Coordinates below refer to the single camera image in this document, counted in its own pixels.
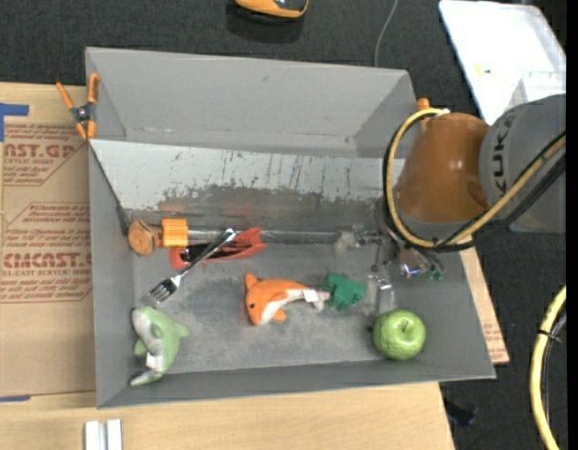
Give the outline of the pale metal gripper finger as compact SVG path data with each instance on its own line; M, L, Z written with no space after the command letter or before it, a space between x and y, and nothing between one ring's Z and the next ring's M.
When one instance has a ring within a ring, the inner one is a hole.
M391 283L379 286L379 314L392 311L396 308L395 292Z
M377 274L368 275L366 299L369 315L375 315L378 311L379 288L380 276Z

